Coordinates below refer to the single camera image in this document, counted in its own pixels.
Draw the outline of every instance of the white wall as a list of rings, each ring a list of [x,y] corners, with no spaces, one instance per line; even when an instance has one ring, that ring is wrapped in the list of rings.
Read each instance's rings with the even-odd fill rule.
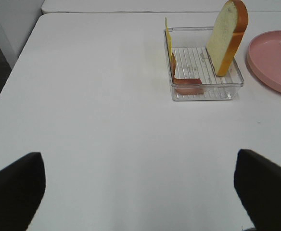
[[[0,0],[0,48],[11,67],[41,16],[43,2],[44,0]]]

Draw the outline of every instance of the plastic tray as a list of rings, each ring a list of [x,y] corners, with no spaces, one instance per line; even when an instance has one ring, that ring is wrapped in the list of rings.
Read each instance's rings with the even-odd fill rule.
[[[175,84],[172,78],[166,31],[165,51],[172,99],[175,101],[231,100],[244,79],[233,59],[224,77],[215,75],[206,51],[206,43],[213,27],[174,27],[168,29],[172,37],[172,52],[176,58],[175,78],[199,78],[201,84]]]

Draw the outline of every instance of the toy bread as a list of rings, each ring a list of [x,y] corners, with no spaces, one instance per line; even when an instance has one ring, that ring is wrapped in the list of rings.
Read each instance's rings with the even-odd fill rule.
[[[241,0],[229,0],[215,21],[207,42],[207,52],[217,76],[225,76],[248,24],[248,13]]]

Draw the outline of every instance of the table surface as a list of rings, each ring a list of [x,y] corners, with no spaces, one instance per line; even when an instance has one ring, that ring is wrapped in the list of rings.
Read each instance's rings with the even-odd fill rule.
[[[237,152],[281,165],[281,94],[249,73],[256,35],[281,13],[250,13],[232,101],[171,100],[170,27],[217,13],[46,14],[0,95],[0,169],[42,152],[47,188],[30,231],[237,230],[252,225],[235,192]]]
[[[45,0],[44,13],[219,12],[226,0]],[[281,11],[281,1],[244,0],[249,11]]]

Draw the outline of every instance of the wire rack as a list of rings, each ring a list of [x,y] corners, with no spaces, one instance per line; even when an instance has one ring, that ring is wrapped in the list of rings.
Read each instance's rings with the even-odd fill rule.
[[[172,49],[177,61],[175,77],[178,79],[199,78],[203,84],[228,84],[233,83],[229,72],[224,77],[217,77],[212,63],[208,57],[206,47],[176,47]],[[229,88],[211,87],[204,90],[204,94],[180,95],[176,93],[178,100],[192,97],[196,100],[227,99],[230,97]]]

